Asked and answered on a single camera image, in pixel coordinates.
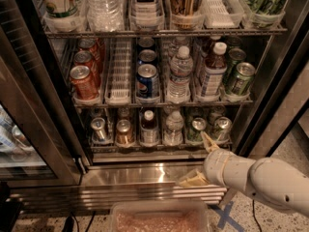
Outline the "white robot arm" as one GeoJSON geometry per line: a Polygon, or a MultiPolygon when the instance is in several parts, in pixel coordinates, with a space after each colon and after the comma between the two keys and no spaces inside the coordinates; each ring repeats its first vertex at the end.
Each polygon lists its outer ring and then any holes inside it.
{"type": "Polygon", "coordinates": [[[183,188],[218,185],[282,212],[309,217],[309,178],[276,158],[248,159],[220,148],[201,132],[208,153],[201,170],[189,171],[178,180],[183,188]]]}

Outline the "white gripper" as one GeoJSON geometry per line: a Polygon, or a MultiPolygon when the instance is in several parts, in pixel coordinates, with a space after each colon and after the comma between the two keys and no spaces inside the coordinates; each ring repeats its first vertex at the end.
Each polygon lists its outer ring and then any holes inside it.
{"type": "Polygon", "coordinates": [[[204,131],[201,132],[201,137],[209,153],[203,164],[205,175],[200,170],[193,169],[180,177],[178,185],[182,188],[193,188],[207,186],[211,182],[240,192],[255,192],[249,174],[255,161],[218,149],[219,146],[204,131]]]}

